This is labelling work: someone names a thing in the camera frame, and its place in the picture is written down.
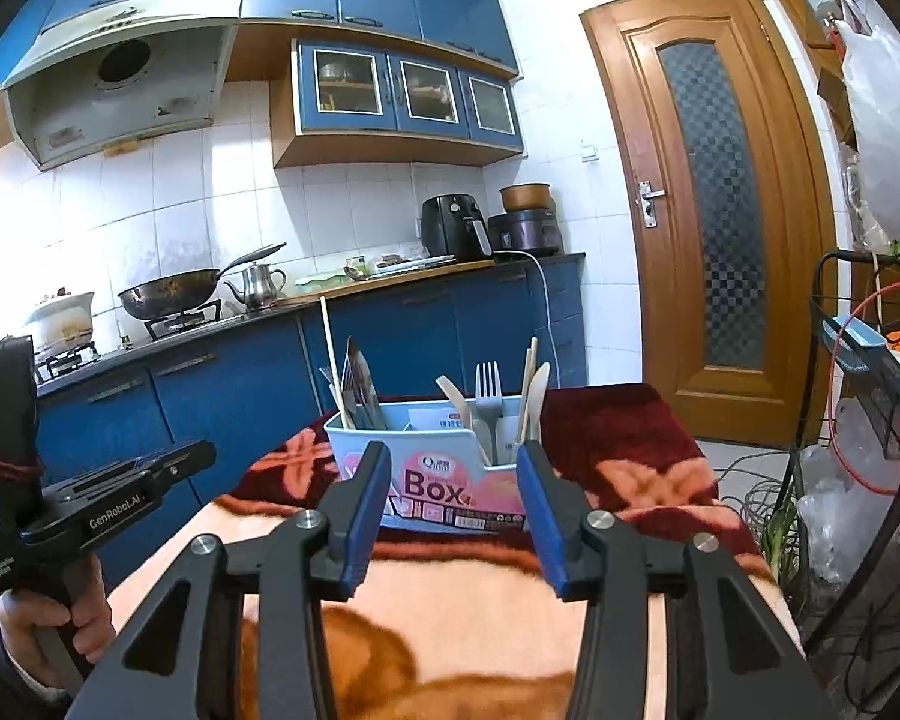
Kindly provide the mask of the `person's left hand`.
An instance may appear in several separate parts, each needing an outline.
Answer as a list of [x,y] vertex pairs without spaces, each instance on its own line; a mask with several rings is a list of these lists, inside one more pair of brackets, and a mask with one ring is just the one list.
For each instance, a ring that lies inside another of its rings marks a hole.
[[30,678],[45,688],[63,689],[64,679],[41,650],[38,631],[56,631],[71,622],[76,628],[73,647],[89,663],[97,663],[115,639],[112,606],[105,595],[100,561],[95,556],[87,556],[84,569],[89,583],[69,606],[32,590],[11,590],[0,595],[4,650]]

